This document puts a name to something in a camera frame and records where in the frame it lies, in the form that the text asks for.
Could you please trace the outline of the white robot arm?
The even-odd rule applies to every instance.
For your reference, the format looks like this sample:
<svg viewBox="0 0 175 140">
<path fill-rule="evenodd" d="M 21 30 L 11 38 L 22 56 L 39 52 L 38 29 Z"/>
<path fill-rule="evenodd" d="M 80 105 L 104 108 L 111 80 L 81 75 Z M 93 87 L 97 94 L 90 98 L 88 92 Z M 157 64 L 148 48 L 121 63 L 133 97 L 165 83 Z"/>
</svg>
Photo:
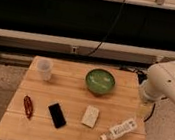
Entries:
<svg viewBox="0 0 175 140">
<path fill-rule="evenodd" d="M 165 95 L 175 104 L 175 60 L 151 65 L 139 93 L 143 103 L 153 103 Z"/>
</svg>

